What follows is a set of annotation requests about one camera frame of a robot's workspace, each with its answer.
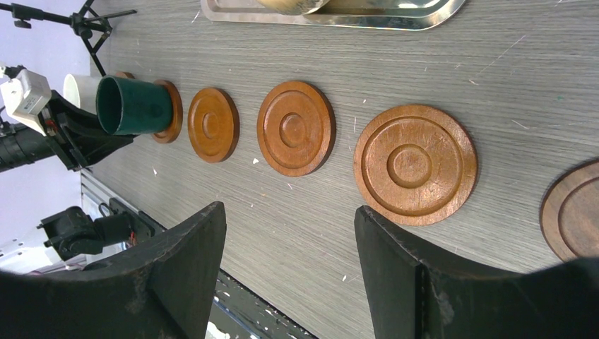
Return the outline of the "orange brown coaster front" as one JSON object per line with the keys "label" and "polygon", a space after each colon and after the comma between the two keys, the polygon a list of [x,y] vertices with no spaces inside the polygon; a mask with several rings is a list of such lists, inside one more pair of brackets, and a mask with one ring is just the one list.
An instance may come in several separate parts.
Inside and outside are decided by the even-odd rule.
{"label": "orange brown coaster front", "polygon": [[357,140],[353,168],[370,208],[414,227],[449,218],[478,179],[478,157],[467,130],[426,105],[401,105],[373,118]]}

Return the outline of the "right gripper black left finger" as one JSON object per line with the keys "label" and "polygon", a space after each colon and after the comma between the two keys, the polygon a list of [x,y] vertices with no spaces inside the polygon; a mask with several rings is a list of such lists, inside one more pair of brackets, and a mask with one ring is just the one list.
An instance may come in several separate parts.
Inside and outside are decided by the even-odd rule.
{"label": "right gripper black left finger", "polygon": [[2,338],[203,338],[227,222],[216,201],[83,270],[1,274]]}

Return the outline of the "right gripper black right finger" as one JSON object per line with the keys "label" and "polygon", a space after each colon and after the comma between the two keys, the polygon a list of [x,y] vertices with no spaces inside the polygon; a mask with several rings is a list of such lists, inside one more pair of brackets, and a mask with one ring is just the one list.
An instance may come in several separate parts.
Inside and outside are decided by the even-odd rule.
{"label": "right gripper black right finger", "polygon": [[355,237],[377,338],[597,338],[598,260],[522,274],[445,250],[369,206]]}

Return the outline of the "dark green mug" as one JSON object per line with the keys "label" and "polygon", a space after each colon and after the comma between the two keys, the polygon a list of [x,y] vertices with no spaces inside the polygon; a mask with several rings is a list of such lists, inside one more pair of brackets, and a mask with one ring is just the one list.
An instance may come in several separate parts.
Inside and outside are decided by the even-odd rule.
{"label": "dark green mug", "polygon": [[100,80],[95,106],[101,127],[113,136],[159,133],[174,116],[165,86],[117,76]]}

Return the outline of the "metal tray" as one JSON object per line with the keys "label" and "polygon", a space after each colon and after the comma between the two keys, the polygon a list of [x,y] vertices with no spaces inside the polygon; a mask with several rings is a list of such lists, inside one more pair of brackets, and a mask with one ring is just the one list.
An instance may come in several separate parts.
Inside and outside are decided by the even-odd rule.
{"label": "metal tray", "polygon": [[201,2],[201,9],[209,20],[220,22],[423,31],[441,25],[465,4],[465,0],[327,1],[316,11],[292,16],[258,1],[207,0]]}

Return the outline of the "dark wooden coaster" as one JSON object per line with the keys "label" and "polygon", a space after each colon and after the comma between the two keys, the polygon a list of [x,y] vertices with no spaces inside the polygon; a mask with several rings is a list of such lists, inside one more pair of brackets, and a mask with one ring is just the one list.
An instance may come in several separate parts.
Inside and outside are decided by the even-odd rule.
{"label": "dark wooden coaster", "polygon": [[540,229],[562,261],[598,256],[598,160],[573,168],[547,190]]}

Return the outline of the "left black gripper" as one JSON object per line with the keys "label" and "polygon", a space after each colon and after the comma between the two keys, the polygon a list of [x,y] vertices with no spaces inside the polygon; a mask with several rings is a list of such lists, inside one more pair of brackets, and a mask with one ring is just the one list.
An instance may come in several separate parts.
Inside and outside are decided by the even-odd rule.
{"label": "left black gripper", "polygon": [[1,122],[1,172],[57,156],[66,169],[91,167],[132,144],[135,135],[110,135],[98,117],[79,109],[57,91],[40,115],[45,136],[24,124]]}

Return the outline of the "orange brown coaster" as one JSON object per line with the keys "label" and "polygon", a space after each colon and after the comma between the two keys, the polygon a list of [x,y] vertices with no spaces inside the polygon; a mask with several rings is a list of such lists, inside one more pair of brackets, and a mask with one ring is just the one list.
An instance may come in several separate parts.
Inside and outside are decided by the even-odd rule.
{"label": "orange brown coaster", "polygon": [[123,72],[123,71],[118,71],[115,73],[116,77],[120,77],[120,78],[128,78],[128,79],[135,79],[135,76],[129,72]]}
{"label": "orange brown coaster", "polygon": [[478,179],[478,157],[467,130],[426,105],[401,105],[373,118],[357,140],[353,168],[370,208],[414,227],[449,218]]}

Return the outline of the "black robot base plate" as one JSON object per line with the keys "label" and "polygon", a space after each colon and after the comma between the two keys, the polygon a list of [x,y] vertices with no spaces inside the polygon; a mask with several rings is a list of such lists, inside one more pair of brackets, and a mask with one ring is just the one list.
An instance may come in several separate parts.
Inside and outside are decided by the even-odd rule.
{"label": "black robot base plate", "polygon": [[223,269],[218,273],[207,338],[315,338]]}

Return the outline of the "white blue mug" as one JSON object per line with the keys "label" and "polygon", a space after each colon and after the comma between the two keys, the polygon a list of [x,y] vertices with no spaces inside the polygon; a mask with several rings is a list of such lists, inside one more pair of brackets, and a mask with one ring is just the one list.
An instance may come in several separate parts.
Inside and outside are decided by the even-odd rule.
{"label": "white blue mug", "polygon": [[101,77],[66,74],[62,97],[79,109],[96,115],[96,95]]}

